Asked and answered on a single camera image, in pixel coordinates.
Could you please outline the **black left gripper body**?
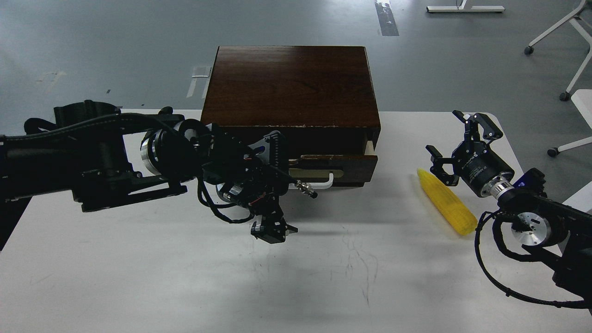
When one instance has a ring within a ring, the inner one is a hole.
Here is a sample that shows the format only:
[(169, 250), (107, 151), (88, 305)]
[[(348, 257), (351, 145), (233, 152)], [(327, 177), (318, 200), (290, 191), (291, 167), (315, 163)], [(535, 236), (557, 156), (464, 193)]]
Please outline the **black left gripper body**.
[(247, 209), (254, 218), (282, 216), (279, 197), (290, 184), (304, 195), (317, 198), (311, 184), (289, 175), (287, 139), (279, 131), (271, 131), (254, 144), (239, 146), (239, 160), (232, 162), (230, 177), (216, 186), (222, 201)]

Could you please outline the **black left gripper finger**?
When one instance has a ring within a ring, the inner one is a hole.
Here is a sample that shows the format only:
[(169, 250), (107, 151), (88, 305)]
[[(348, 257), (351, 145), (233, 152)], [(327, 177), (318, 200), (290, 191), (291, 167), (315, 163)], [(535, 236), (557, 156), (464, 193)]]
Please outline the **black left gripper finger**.
[(250, 234), (258, 240), (267, 242), (268, 244), (277, 243), (277, 230), (266, 223), (261, 221), (254, 221), (251, 228)]
[(277, 243), (283, 243), (286, 241), (290, 234), (298, 233), (296, 226), (289, 225), (285, 219), (281, 219), (276, 223), (276, 239)]

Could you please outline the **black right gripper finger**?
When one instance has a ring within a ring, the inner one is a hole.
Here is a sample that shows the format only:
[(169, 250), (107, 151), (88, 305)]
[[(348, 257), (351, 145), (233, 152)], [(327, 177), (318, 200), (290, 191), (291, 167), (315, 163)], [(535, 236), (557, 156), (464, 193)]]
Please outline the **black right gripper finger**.
[(432, 145), (426, 145), (425, 149), (431, 154), (432, 166), (430, 171), (447, 187), (456, 187), (459, 181), (459, 176), (456, 173), (450, 174), (444, 170), (444, 165), (455, 165), (455, 159), (452, 157), (445, 158)]
[(463, 141), (453, 151), (453, 155), (494, 154), (490, 144), (501, 139), (503, 132), (489, 116), (481, 112), (465, 114), (459, 110), (454, 110), (452, 113), (464, 124)]

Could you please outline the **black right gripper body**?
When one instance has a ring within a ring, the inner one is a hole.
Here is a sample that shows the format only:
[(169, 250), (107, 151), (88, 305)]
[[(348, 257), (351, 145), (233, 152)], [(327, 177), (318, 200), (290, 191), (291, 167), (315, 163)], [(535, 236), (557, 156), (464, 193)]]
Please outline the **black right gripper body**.
[(487, 184), (498, 176), (511, 180), (515, 172), (483, 141), (461, 142), (452, 153), (453, 172), (478, 196), (490, 196)]

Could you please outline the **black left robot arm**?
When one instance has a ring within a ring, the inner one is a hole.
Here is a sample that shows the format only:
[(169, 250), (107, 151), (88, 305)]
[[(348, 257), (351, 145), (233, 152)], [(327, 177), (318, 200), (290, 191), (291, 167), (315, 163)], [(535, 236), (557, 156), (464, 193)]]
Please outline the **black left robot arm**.
[(196, 179), (203, 206), (231, 224), (253, 221), (252, 236), (269, 244), (298, 231), (279, 204), (290, 184), (317, 198), (289, 175), (279, 131), (246, 145), (171, 107), (146, 115), (91, 100), (54, 114), (54, 123), (30, 118), (25, 135), (1, 137), (2, 247), (31, 198), (52, 192), (71, 191), (89, 212), (184, 194), (184, 183)]

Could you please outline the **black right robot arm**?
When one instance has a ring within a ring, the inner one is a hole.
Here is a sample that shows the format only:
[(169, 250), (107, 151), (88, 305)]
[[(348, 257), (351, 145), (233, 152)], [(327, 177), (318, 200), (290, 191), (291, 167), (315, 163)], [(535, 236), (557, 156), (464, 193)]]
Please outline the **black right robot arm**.
[[(545, 192), (545, 175), (529, 169), (515, 183), (514, 170), (492, 149), (491, 143), (503, 132), (484, 113), (453, 111), (464, 124), (463, 141), (450, 158), (432, 145), (431, 173), (446, 187), (459, 180), (475, 195), (492, 196), (497, 211), (485, 211), (476, 224), (475, 254), (480, 268), (507, 297), (557, 308), (591, 308), (591, 215), (555, 202)], [(481, 230), (493, 219), (495, 244), (506, 257), (522, 263), (542, 263), (553, 270), (553, 282), (580, 297), (579, 301), (544, 301), (518, 293), (493, 278), (480, 252)]]

